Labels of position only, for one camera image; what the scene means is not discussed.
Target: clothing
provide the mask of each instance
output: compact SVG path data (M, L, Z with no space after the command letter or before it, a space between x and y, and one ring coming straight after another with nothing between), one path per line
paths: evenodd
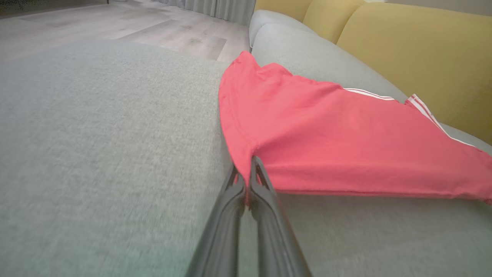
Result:
M492 199L492 158L391 97L261 68L243 52L222 77L219 108L247 183L256 155L279 192Z

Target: laminate floor plank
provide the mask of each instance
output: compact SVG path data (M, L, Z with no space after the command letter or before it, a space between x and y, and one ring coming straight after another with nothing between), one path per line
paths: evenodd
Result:
M88 39L121 39L230 63L249 50L248 28L150 0L0 19L0 62Z

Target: yellow sofa back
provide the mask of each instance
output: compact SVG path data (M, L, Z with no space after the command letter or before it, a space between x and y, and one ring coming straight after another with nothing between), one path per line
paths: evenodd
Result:
M492 17L368 3L337 45L417 94L440 122L492 144Z
M303 23L318 36L336 43L352 13L364 3L364 0L313 0Z
M256 0L254 10L288 15L336 43L347 20L363 3L364 0Z

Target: gray fabric upholstery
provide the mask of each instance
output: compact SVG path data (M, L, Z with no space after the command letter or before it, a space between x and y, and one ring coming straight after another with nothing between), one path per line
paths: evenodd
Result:
M227 65L118 41L0 65L0 276L183 276L229 155ZM488 277L492 210L281 195L315 277ZM242 219L239 276L257 275Z
M295 20L288 15L269 10L257 10L253 13L251 21L249 23L249 46L251 48L253 47L254 40L258 31L260 31L261 27L268 23L281 24L296 30L316 35L316 33L308 26L302 24L301 22Z
M0 276L182 276L231 165L227 65L118 41L0 68Z
M292 74L365 89L404 102L407 96L379 73L317 36L280 24L267 24L256 35L253 56L260 66L278 63Z

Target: gray curtain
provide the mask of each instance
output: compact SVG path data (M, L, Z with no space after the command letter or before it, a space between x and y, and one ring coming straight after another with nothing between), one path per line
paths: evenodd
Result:
M256 0L152 0L248 25Z

